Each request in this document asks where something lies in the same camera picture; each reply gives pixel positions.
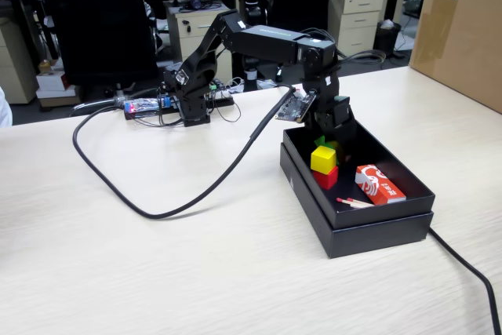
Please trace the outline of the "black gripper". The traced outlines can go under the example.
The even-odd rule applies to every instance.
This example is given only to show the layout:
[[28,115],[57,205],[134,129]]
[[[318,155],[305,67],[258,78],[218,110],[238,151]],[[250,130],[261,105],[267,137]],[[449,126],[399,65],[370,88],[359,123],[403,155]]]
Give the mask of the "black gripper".
[[314,140],[316,147],[325,147],[326,139],[339,140],[343,163],[351,160],[356,144],[356,120],[349,96],[316,98],[307,111],[307,128],[320,136]]

